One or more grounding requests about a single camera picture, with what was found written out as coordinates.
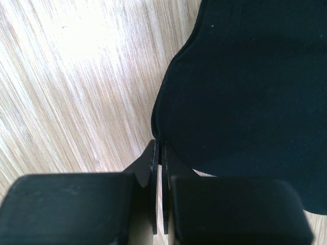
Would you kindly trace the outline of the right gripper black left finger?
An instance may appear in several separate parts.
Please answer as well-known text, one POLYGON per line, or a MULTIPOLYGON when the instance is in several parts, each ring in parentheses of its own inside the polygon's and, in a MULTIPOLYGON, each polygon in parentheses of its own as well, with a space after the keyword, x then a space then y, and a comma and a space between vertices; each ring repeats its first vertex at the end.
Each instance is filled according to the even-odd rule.
POLYGON ((159 145, 121 172, 18 178, 1 204, 1 244, 152 244, 159 145))

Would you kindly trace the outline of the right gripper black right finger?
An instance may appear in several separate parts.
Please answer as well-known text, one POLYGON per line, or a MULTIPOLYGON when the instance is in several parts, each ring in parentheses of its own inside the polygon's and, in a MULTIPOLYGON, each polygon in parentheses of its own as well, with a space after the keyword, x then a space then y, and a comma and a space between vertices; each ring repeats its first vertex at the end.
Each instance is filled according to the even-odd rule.
POLYGON ((161 149, 164 231, 169 244, 311 244, 296 191, 284 181, 203 177, 161 149))

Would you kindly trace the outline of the black t shirt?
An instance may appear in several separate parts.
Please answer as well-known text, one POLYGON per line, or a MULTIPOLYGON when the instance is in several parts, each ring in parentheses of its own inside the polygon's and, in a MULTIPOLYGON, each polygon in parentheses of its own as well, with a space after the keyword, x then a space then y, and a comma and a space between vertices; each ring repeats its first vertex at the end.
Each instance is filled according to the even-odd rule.
POLYGON ((326 1, 202 1, 151 128, 193 169, 285 180, 326 214, 326 1))

